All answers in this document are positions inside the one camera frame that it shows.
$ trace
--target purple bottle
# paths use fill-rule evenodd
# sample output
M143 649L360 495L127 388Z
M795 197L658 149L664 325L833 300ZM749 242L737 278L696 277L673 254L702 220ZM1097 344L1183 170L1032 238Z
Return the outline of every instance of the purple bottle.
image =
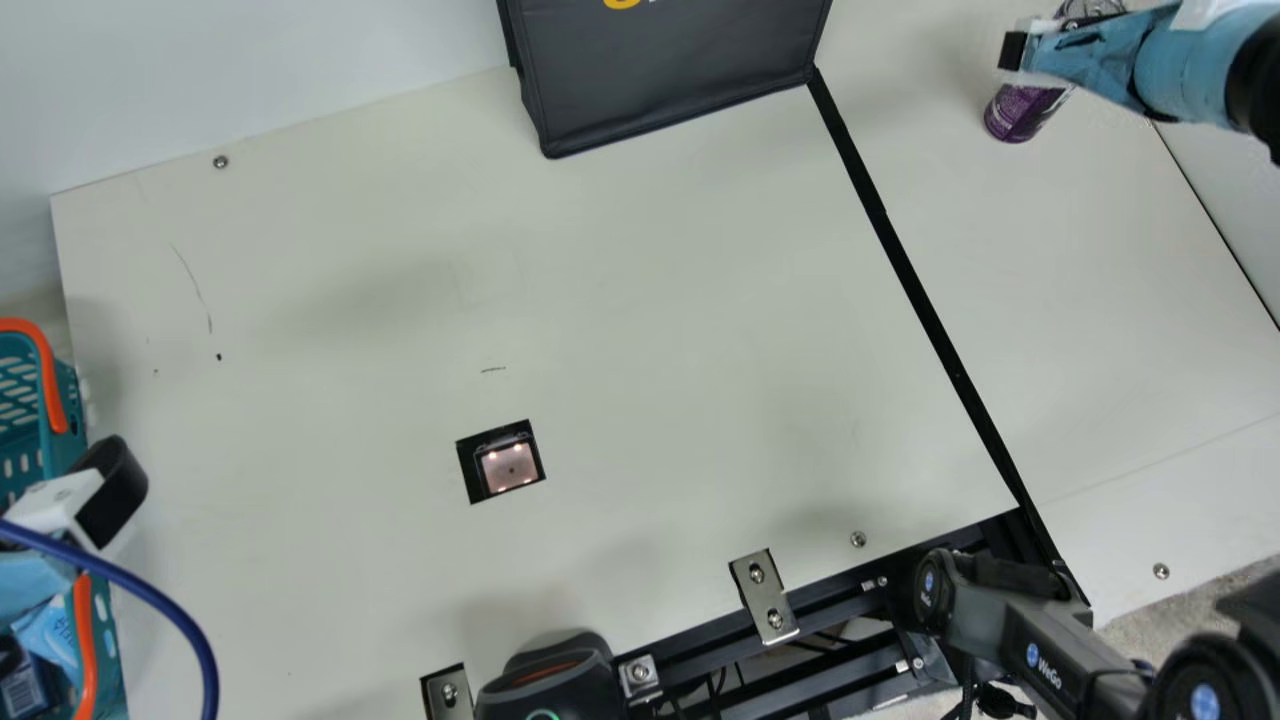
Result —
M1120 0L1065 0L1055 18L1096 18L1124 13ZM1001 86L987 102L983 124L1002 142L1027 142L1066 102L1074 87Z

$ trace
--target black storage bin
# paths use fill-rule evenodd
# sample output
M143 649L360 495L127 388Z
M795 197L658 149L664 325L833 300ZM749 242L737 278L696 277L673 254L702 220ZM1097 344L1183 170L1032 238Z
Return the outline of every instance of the black storage bin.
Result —
M498 0L543 154L803 85L831 0Z

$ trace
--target table surface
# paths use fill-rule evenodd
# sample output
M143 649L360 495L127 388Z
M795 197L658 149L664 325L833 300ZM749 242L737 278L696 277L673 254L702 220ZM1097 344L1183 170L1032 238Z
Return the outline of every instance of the table surface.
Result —
M1280 338L1142 119L986 136L1024 14L838 3L818 60L1107 616L1280 550ZM762 547L796 587L1012 506L804 90L547 161L495 70L52 205L91 429L152 477L125 560L229 716L417 719L540 632L732 611ZM453 442L524 418L549 479L470 505ZM182 639L120 623L134 716L193 712Z
M989 140L989 63L1036 12L836 3L818 64L1105 621L1280 552L1280 333L1146 119L1076 92Z
M558 161L518 97L495 70L54 200L91 429L152 478L127 560L228 716L417 719L420 675L536 634L732 612L760 548L797 587L1015 505L806 90ZM548 479L470 505L454 442L525 418ZM188 714L188 651L120 616L134 716Z

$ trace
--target square sensor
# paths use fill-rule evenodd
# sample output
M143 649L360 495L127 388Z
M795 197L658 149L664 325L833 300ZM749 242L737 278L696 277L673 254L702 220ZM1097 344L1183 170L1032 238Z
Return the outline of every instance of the square sensor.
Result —
M457 450L471 505L547 478L529 420L460 439Z

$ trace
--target white tabletop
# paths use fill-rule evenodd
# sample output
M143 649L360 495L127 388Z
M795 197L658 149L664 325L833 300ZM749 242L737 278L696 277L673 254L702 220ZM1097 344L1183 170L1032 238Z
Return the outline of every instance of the white tabletop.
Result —
M54 215L127 560L229 717L417 720L539 633L731 612L763 547L797 587L1014 506L803 88L548 161L503 69L219 152ZM454 441L524 418L548 479L470 505ZM133 716L192 712L120 621Z
M819 65L1108 616L1280 550L1280 343L1143 120L1079 94L986 136L1039 10L837 3ZM229 716L416 720L419 675L539 632L733 610L760 547L796 587L1012 505L803 90L550 163L498 70L221 152L54 214L93 430L154 480L128 561ZM453 441L524 418L549 479L468 505ZM122 610L134 716L192 712Z
M1001 35L1042 12L836 3L818 64L1107 619L1280 552L1280 333L1144 119L1076 92L1032 142L986 133Z

